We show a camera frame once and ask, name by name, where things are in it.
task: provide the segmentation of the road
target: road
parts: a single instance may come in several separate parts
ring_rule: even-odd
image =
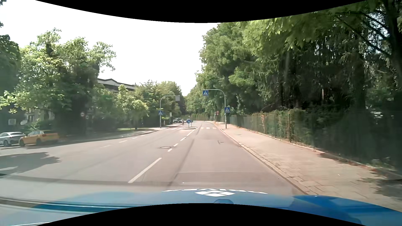
[[[0,149],[0,196],[53,201],[100,191],[214,188],[302,194],[213,123],[132,138]]]

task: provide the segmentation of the crosswalk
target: crosswalk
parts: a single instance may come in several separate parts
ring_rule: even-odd
[[[184,129],[184,128],[172,128],[167,130]],[[216,129],[216,127],[201,127],[201,129]]]

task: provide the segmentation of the parked car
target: parked car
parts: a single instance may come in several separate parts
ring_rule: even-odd
[[[37,144],[42,143],[56,143],[60,139],[59,134],[53,130],[37,130],[29,133],[25,137],[21,137],[19,144],[25,146],[25,144]]]
[[[21,132],[5,132],[0,134],[0,144],[4,147],[9,147],[13,144],[18,144],[21,137],[26,136]]]

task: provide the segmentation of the sky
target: sky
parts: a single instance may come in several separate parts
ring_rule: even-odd
[[[36,41],[48,30],[60,29],[64,43],[85,37],[113,45],[117,57],[114,71],[105,69],[99,78],[126,84],[148,80],[175,81],[187,95],[201,71],[202,36],[217,23],[171,23],[144,21],[80,11],[35,0],[7,0],[0,6],[0,35],[8,34],[20,47]]]

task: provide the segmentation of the car hood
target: car hood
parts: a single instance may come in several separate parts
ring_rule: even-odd
[[[378,205],[321,195],[278,196],[235,189],[178,189],[152,193],[100,192],[59,201],[15,201],[26,207],[12,207],[1,225],[46,223],[90,213],[146,205],[177,203],[225,203],[256,205],[315,214],[362,225],[400,225],[402,213]],[[0,212],[11,206],[0,206]]]

